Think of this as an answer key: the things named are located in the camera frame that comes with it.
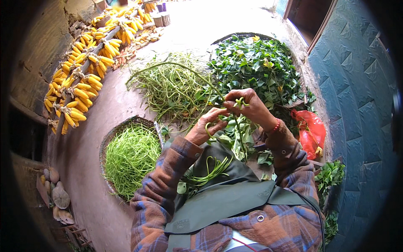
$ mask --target door frame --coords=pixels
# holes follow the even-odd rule
[[[287,6],[285,7],[285,11],[284,11],[284,15],[283,15],[283,19],[287,19],[288,16],[290,15],[290,10],[291,10],[291,6],[293,4],[294,0],[288,0],[287,2]],[[322,35],[327,23],[329,22],[330,16],[333,13],[334,8],[336,7],[337,4],[337,0],[332,0],[332,2],[330,3],[330,7],[328,9],[328,12],[326,13],[325,18],[323,19],[322,24],[319,27],[318,32],[316,33],[314,39],[312,40],[312,43],[308,46],[308,55],[311,53],[312,49],[314,48],[315,44],[318,42],[320,36]]]

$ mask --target pumpkin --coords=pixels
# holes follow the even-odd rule
[[[64,190],[64,186],[63,186],[63,184],[62,184],[61,181],[57,182],[56,186],[57,186],[57,187],[61,187],[61,188]]]
[[[45,175],[45,179],[47,181],[50,181],[50,174],[49,174],[49,170],[47,168],[44,169],[44,175]]]
[[[45,181],[45,188],[48,195],[50,195],[50,182],[47,180]]]
[[[54,204],[60,209],[66,209],[70,205],[70,197],[63,188],[56,186],[52,191]]]
[[[62,221],[64,221],[67,224],[74,224],[74,218],[71,215],[71,213],[65,211],[65,210],[60,210],[59,211],[59,217]]]
[[[57,181],[59,181],[59,179],[60,179],[59,173],[53,167],[49,168],[49,177],[50,177],[50,181],[54,184],[56,184]]]
[[[42,182],[42,185],[45,185],[45,181],[46,181],[46,179],[45,179],[45,175],[42,175],[42,176],[41,176],[41,182]]]
[[[60,208],[58,208],[57,206],[54,206],[52,210],[53,210],[53,218],[57,221],[60,221],[61,220],[59,217]]]

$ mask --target plaid jacket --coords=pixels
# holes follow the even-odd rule
[[[284,122],[270,133],[260,128],[259,142],[266,144],[274,156],[277,184],[292,188],[318,200],[314,184],[314,167],[300,150],[298,141]],[[172,219],[177,184],[185,171],[196,161],[203,149],[177,137],[158,158],[156,169],[143,179],[130,205],[135,211],[131,228],[132,251],[161,251],[168,247],[164,228]],[[313,251],[321,244],[319,216],[308,206],[263,205],[248,215],[220,220],[191,236],[191,250],[222,251],[232,237],[232,229],[273,251]]]

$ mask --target wrinkled hand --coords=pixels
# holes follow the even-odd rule
[[[200,117],[196,125],[185,136],[185,139],[189,142],[194,143],[195,145],[201,145],[205,143],[210,138],[205,129],[207,123],[212,123],[215,121],[217,122],[216,125],[207,128],[210,135],[214,135],[217,131],[227,126],[228,122],[218,119],[219,115],[229,116],[229,113],[227,112],[226,108],[210,109],[207,114]]]
[[[241,110],[238,106],[234,107],[235,99],[244,97],[246,104],[242,105]],[[234,112],[237,116],[243,114],[254,123],[259,124],[263,130],[269,132],[277,125],[277,119],[270,113],[270,111],[263,104],[256,92],[251,89],[231,90],[225,96],[225,102],[223,105],[231,112]]]

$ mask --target red plastic bag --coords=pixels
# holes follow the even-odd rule
[[[323,144],[326,129],[320,118],[308,110],[291,111],[291,116],[299,121],[299,142],[302,149],[308,153],[308,159],[314,160],[323,155]]]

